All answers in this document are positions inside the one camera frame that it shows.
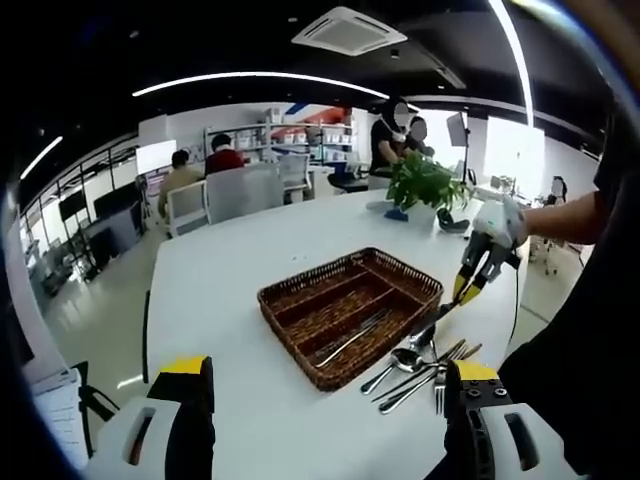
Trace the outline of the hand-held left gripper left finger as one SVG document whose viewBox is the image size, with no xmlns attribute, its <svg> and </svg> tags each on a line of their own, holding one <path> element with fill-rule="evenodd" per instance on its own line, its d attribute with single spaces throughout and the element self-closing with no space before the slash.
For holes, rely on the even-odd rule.
<svg viewBox="0 0 640 480">
<path fill-rule="evenodd" d="M 101 428 L 85 479 L 211 479 L 215 445 L 209 356 L 163 367 L 145 396 Z"/>
</svg>

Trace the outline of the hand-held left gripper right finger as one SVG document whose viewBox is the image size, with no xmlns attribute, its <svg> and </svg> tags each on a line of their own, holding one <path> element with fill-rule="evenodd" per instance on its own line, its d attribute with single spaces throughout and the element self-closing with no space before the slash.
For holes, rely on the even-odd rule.
<svg viewBox="0 0 640 480">
<path fill-rule="evenodd" d="M 564 442 L 529 405 L 511 400 L 497 372 L 448 363 L 444 397 L 448 479 L 573 479 Z"/>
</svg>

